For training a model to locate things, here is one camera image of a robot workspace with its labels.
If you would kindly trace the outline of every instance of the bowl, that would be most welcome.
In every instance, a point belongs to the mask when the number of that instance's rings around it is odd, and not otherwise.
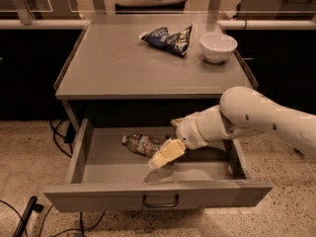
[[[236,39],[220,33],[208,33],[200,40],[201,51],[211,63],[225,62],[237,47]]]

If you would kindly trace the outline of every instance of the gray tabletop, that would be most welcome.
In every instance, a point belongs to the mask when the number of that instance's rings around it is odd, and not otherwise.
[[[160,27],[169,34],[193,24],[184,57],[139,36]],[[235,55],[208,63],[199,39],[221,32],[207,14],[95,16],[56,92],[60,100],[205,98],[233,86],[251,87]]]

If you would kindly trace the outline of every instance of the plastic bottle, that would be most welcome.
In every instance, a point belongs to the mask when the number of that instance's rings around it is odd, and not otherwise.
[[[154,153],[159,150],[165,140],[149,135],[132,134],[125,135],[121,142],[123,145],[126,145],[128,150],[132,153],[152,157]]]

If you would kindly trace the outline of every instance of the drawer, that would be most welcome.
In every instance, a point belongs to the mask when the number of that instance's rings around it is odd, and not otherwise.
[[[272,188],[251,179],[238,140],[187,150],[151,171],[149,158],[121,144],[132,133],[175,136],[171,126],[98,127],[85,116],[65,183],[47,187],[46,197],[61,212],[191,209],[255,206]]]

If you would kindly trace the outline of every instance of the floor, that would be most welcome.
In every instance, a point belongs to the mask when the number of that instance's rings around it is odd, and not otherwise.
[[[197,11],[208,6],[207,2],[192,1],[188,6]],[[225,1],[229,3],[221,6],[228,10],[238,2]],[[67,122],[59,132],[64,134],[66,126]],[[111,211],[85,236],[315,236],[316,159],[268,133],[240,141],[253,180],[274,186],[256,207]],[[70,152],[68,144],[58,142]],[[0,199],[20,214],[32,196],[43,205],[43,211],[33,212],[29,220],[28,236],[81,236],[80,214],[58,212],[42,193],[49,185],[63,183],[69,165],[69,158],[53,142],[47,120],[0,121],[0,156]],[[85,228],[94,226],[101,216],[100,212],[83,213]],[[1,237],[13,236],[19,220],[12,208],[0,202]]]

